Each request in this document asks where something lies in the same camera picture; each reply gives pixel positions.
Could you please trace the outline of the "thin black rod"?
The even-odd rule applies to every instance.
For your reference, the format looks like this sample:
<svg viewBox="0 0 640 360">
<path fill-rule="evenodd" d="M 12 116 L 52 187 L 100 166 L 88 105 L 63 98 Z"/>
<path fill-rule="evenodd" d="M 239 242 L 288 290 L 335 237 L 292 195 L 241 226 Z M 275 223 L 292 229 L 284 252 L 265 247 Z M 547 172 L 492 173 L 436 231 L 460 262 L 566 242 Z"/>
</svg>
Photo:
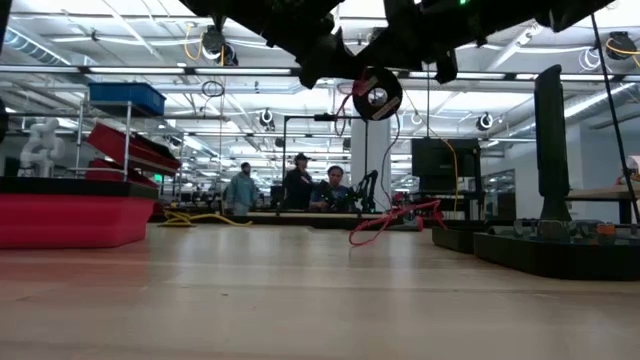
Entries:
<svg viewBox="0 0 640 360">
<path fill-rule="evenodd" d="M 638 208 L 638 203 L 637 203 L 638 199 L 636 197 L 634 186 L 631 181 L 631 172 L 629 170 L 629 167 L 627 166 L 626 153 L 624 150 L 624 144 L 623 144 L 623 139 L 622 139 L 621 131 L 619 127 L 619 120 L 616 113 L 616 107 L 614 105 L 613 94 L 612 94 L 612 89 L 611 89 L 611 84 L 609 79 L 609 71 L 607 69 L 605 58 L 604 58 L 604 50 L 602 47 L 599 29 L 598 29 L 598 25 L 595 17 L 595 11 L 591 12 L 589 17 L 590 17 L 591 25 L 594 32 L 595 43 L 596 43 L 597 52 L 600 60 L 602 74 L 604 76 L 604 84 L 605 84 L 605 89 L 607 94 L 607 101 L 608 101 L 609 110 L 611 114 L 611 120 L 613 122 L 613 127 L 615 131 L 619 158 L 622 165 L 622 172 L 625 179 L 625 184 L 627 186 L 629 199 L 631 200 L 631 208 L 633 210 L 633 214 L 636 219 L 636 224 L 640 225 L 640 209 Z"/>
</svg>

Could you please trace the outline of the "blue storage bin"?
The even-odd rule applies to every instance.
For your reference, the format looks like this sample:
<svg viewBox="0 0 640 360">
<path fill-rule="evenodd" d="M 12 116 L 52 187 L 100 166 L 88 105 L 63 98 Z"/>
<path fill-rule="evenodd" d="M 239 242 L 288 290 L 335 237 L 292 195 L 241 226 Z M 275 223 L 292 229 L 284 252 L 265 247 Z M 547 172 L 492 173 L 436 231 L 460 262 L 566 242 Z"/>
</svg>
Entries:
<svg viewBox="0 0 640 360">
<path fill-rule="evenodd" d="M 147 83 L 93 82 L 88 85 L 89 103 L 107 114 L 163 116 L 166 98 Z"/>
</svg>

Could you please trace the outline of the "ceiling light strip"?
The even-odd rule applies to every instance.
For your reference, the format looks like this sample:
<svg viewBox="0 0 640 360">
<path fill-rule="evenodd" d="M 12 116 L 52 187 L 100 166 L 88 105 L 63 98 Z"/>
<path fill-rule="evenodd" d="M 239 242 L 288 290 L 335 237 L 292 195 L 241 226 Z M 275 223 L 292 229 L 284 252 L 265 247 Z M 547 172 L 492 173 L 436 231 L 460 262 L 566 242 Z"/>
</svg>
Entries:
<svg viewBox="0 0 640 360">
<path fill-rule="evenodd" d="M 132 67 L 132 66 L 55 66 L 0 64 L 4 73 L 93 74 L 93 75 L 221 75 L 296 76 L 299 68 L 266 67 Z"/>
<path fill-rule="evenodd" d="M 435 74 L 426 71 L 399 71 L 397 76 L 401 79 L 435 79 Z M 459 72 L 456 80 L 460 81 L 516 81 L 532 82 L 538 77 L 535 73 L 499 73 L 499 72 Z M 568 82 L 603 82 L 603 74 L 587 73 L 561 73 L 560 80 Z M 611 82 L 640 83 L 639 74 L 609 74 L 608 80 Z"/>
</svg>

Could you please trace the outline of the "black aluminium table frame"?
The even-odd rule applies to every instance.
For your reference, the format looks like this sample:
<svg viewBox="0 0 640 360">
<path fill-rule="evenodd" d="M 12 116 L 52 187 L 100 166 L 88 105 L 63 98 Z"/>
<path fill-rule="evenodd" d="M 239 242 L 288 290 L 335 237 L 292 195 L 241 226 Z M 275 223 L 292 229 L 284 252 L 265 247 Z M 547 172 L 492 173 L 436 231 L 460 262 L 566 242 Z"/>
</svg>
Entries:
<svg viewBox="0 0 640 360">
<path fill-rule="evenodd" d="M 386 214 L 320 212 L 250 212 L 246 216 L 226 215 L 230 221 L 256 225 L 303 226 L 325 230 L 353 230 L 361 223 L 372 222 L 368 229 L 379 229 Z"/>
</svg>

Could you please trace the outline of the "person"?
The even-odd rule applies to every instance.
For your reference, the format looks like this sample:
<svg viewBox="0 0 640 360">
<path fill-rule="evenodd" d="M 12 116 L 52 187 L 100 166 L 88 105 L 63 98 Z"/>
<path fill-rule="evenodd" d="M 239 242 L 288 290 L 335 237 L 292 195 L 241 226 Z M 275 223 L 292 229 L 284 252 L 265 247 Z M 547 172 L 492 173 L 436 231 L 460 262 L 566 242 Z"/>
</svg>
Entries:
<svg viewBox="0 0 640 360">
<path fill-rule="evenodd" d="M 286 173 L 283 180 L 285 189 L 284 206 L 289 210 L 309 208 L 314 188 L 312 177 L 307 171 L 308 157 L 299 153 L 294 158 L 294 168 Z"/>
<path fill-rule="evenodd" d="M 314 187 L 311 193 L 310 209 L 332 213 L 355 212 L 352 189 L 342 184 L 344 170 L 334 165 L 327 170 L 327 175 L 327 181 L 321 181 Z"/>
<path fill-rule="evenodd" d="M 257 187 L 248 162 L 241 164 L 240 171 L 231 178 L 225 191 L 226 209 L 234 216 L 246 216 L 257 201 Z"/>
</svg>

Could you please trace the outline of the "black robot rig frame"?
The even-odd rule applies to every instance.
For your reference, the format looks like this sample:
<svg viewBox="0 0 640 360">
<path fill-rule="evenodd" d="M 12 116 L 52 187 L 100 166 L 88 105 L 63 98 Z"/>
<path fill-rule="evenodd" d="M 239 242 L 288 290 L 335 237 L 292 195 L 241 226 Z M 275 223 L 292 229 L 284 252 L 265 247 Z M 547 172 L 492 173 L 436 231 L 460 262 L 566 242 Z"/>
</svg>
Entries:
<svg viewBox="0 0 640 360">
<path fill-rule="evenodd" d="M 287 138 L 291 137 L 293 139 L 297 138 L 326 138 L 328 140 L 334 138 L 345 139 L 345 137 L 336 132 L 335 134 L 320 134 L 320 133 L 306 133 L 306 134 L 294 134 L 288 132 L 288 122 L 291 120 L 313 120 L 317 122 L 329 122 L 336 124 L 339 120 L 344 121 L 344 125 L 347 124 L 349 120 L 360 120 L 365 126 L 365 135 L 369 135 L 369 121 L 362 118 L 361 116 L 348 116 L 348 115 L 332 115 L 328 113 L 324 114 L 315 114 L 315 115 L 285 115 L 283 119 L 283 134 L 281 138 L 283 139 L 283 148 L 281 151 L 282 155 L 282 178 L 286 176 L 286 163 L 287 156 L 289 153 L 287 152 Z M 361 181 L 360 189 L 358 190 L 361 195 L 361 205 L 363 209 L 366 211 L 373 211 L 375 209 L 374 203 L 374 192 L 375 185 L 377 182 L 377 171 L 374 171 L 373 177 L 370 177 L 368 172 L 368 155 L 365 155 L 364 160 L 364 170 L 365 175 L 363 180 Z"/>
</svg>

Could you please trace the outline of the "red collapsible container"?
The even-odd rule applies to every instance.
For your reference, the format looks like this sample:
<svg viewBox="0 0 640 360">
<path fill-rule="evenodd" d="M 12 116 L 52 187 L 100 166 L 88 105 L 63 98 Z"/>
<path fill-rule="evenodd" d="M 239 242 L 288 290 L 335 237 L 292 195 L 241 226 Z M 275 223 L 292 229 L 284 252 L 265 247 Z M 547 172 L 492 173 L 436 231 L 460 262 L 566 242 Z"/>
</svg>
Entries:
<svg viewBox="0 0 640 360">
<path fill-rule="evenodd" d="M 157 199 L 157 189 L 129 182 L 0 177 L 0 249 L 141 241 Z"/>
</svg>

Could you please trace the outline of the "black equipment cart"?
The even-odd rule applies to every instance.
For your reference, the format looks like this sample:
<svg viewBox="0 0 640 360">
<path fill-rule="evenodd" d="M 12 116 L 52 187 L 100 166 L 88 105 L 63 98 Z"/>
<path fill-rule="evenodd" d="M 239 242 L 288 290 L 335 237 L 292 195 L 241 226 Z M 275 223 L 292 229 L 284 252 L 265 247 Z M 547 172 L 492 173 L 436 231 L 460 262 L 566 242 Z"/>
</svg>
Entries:
<svg viewBox="0 0 640 360">
<path fill-rule="evenodd" d="M 411 175 L 418 179 L 416 196 L 443 197 L 441 208 L 472 219 L 484 200 L 477 139 L 420 138 L 411 140 Z"/>
</svg>

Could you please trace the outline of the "wood top workbench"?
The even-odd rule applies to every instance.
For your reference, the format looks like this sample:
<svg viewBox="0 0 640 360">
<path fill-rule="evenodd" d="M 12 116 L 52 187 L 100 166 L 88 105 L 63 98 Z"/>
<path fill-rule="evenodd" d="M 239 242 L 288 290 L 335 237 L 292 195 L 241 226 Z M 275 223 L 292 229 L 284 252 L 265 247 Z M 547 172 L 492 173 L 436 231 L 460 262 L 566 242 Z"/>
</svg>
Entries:
<svg viewBox="0 0 640 360">
<path fill-rule="evenodd" d="M 571 202 L 587 202 L 585 216 L 590 219 L 631 224 L 635 222 L 631 195 L 626 185 L 575 189 L 566 197 Z"/>
</svg>

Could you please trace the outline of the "red storage bin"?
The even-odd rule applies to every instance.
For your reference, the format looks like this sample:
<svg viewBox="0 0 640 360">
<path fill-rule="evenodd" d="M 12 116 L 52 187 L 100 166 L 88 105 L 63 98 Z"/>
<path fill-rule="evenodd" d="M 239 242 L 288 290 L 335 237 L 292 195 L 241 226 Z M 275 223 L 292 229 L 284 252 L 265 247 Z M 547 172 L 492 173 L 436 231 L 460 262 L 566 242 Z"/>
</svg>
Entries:
<svg viewBox="0 0 640 360">
<path fill-rule="evenodd" d="M 110 157 L 117 164 L 165 176 L 173 176 L 181 168 L 169 149 L 137 133 L 124 132 L 98 123 L 87 138 L 87 143 Z"/>
<path fill-rule="evenodd" d="M 85 171 L 85 178 L 87 180 L 122 182 L 124 180 L 124 169 L 113 161 L 94 159 L 89 162 L 89 167 Z M 140 171 L 132 168 L 127 170 L 127 181 L 154 189 L 158 188 L 158 185 L 154 181 L 145 177 Z"/>
</svg>

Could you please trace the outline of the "black bit case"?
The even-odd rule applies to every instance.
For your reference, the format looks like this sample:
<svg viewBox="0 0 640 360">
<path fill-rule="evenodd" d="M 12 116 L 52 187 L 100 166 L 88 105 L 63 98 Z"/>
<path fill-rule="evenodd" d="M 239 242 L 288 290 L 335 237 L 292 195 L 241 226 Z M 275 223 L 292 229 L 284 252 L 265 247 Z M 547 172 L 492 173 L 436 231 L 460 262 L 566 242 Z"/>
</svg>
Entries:
<svg viewBox="0 0 640 360">
<path fill-rule="evenodd" d="M 640 227 L 598 220 L 447 221 L 435 245 L 528 274 L 589 281 L 640 281 Z"/>
</svg>

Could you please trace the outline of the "black plastic spool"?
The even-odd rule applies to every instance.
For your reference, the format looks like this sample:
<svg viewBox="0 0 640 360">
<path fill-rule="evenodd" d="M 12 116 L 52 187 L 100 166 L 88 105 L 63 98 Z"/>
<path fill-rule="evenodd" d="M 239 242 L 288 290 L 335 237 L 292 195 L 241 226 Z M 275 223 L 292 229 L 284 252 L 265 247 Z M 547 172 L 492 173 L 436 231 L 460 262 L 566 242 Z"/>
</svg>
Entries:
<svg viewBox="0 0 640 360">
<path fill-rule="evenodd" d="M 352 98 L 362 119 L 380 121 L 397 113 L 403 100 L 403 88 L 392 71 L 369 67 L 354 81 Z"/>
</svg>

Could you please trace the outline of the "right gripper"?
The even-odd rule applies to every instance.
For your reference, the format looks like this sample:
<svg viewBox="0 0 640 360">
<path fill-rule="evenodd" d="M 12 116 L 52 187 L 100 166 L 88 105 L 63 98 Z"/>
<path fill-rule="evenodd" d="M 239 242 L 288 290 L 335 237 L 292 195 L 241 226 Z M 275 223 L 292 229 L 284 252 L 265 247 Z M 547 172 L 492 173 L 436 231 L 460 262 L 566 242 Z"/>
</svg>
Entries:
<svg viewBox="0 0 640 360">
<path fill-rule="evenodd" d="M 478 15 L 472 0 L 421 0 L 403 12 L 403 29 L 384 29 L 359 58 L 371 66 L 410 71 L 434 63 L 436 81 L 451 82 L 458 75 L 455 48 L 478 33 Z"/>
</svg>

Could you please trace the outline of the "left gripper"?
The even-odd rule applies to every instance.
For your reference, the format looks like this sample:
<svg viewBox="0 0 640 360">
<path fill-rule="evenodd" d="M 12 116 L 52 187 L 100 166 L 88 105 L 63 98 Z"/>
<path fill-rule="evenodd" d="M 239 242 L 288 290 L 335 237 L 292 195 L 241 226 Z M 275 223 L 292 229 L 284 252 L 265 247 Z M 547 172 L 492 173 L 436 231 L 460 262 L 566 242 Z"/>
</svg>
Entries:
<svg viewBox="0 0 640 360">
<path fill-rule="evenodd" d="M 312 89 L 323 75 L 360 75 L 365 64 L 346 45 L 343 29 L 335 25 L 331 11 L 345 0 L 272 0 L 270 31 L 273 43 L 285 50 L 300 50 L 324 36 L 302 62 L 300 83 Z"/>
</svg>

